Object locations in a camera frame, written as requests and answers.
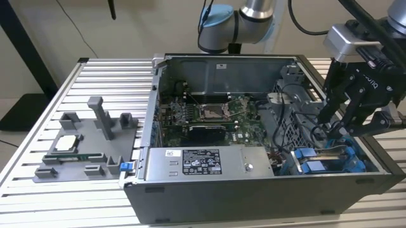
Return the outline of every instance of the processor chip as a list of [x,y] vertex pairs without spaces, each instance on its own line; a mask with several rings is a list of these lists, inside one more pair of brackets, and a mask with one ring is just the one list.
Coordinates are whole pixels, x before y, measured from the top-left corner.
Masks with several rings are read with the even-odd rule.
[[202,119],[222,119],[224,116],[223,107],[220,104],[202,105],[200,118]]

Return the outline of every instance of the black stand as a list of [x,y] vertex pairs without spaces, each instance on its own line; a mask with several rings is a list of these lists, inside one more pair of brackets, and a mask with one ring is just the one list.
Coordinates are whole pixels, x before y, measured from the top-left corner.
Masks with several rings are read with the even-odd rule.
[[242,53],[242,44],[228,44],[228,54],[240,54]]
[[0,25],[44,91],[44,94],[23,95],[0,121],[0,130],[28,131],[57,92],[57,86],[8,0],[0,0]]

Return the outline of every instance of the power supply label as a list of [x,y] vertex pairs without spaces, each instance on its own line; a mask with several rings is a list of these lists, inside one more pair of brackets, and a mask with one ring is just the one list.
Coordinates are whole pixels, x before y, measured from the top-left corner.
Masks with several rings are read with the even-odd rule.
[[222,174],[222,161],[218,149],[183,150],[183,174]]

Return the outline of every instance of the green circuit board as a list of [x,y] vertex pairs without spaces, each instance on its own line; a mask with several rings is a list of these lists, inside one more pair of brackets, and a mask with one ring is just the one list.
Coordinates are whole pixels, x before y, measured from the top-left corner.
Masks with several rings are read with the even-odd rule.
[[184,104],[168,105],[171,111],[166,114],[163,124],[164,147],[180,147],[187,141],[188,127],[196,125],[223,126],[227,129],[224,140],[218,141],[215,146],[244,144],[246,146],[264,146],[270,150],[267,132],[260,116],[258,115],[254,101],[248,97],[232,96],[224,104]]

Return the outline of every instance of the white sticker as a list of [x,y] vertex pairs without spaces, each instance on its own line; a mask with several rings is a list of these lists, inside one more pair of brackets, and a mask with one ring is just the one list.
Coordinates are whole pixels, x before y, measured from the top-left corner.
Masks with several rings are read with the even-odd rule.
[[227,64],[216,64],[216,69],[227,69]]
[[180,157],[182,150],[166,150],[166,157]]

